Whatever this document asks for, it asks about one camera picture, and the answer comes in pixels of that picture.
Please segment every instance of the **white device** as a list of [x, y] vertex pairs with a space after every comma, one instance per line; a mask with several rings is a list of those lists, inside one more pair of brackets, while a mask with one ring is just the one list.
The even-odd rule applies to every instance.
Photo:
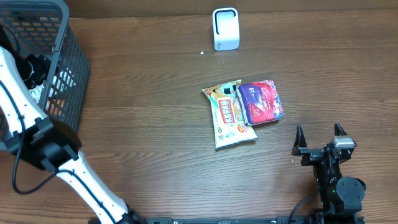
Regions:
[[239, 47], [239, 16], [232, 7], [213, 12], [214, 49], [235, 50]]

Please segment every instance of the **wire mesh basket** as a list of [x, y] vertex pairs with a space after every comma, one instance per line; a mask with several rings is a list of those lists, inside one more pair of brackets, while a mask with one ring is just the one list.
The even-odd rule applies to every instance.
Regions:
[[[0, 25], [24, 58], [43, 55], [51, 60], [37, 104], [77, 132], [90, 67], [69, 26], [67, 5], [62, 0], [0, 0]], [[6, 124], [0, 117], [1, 130]]]

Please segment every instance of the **plastic basket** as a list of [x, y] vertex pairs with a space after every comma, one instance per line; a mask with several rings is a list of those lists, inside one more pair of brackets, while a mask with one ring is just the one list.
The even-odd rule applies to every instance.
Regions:
[[[24, 58], [34, 54], [51, 60], [38, 105], [77, 132], [90, 67], [68, 21], [69, 9], [61, 0], [0, 0], [0, 24], [8, 28], [14, 49]], [[4, 117], [0, 123], [3, 128]]]

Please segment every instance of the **food packet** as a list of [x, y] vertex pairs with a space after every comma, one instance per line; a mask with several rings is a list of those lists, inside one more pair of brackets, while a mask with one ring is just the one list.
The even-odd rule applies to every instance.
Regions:
[[202, 90], [211, 104], [216, 150], [257, 139], [253, 128], [244, 124], [242, 109], [236, 99], [236, 90], [241, 83], [236, 80]]
[[238, 87], [237, 96], [246, 125], [275, 121], [284, 115], [272, 80], [242, 84]]

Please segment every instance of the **purple package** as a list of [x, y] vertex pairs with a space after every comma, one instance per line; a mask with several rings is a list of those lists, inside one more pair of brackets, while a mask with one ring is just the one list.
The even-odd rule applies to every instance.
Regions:
[[237, 90], [237, 95], [246, 125], [275, 121], [284, 115], [272, 80], [242, 84]]

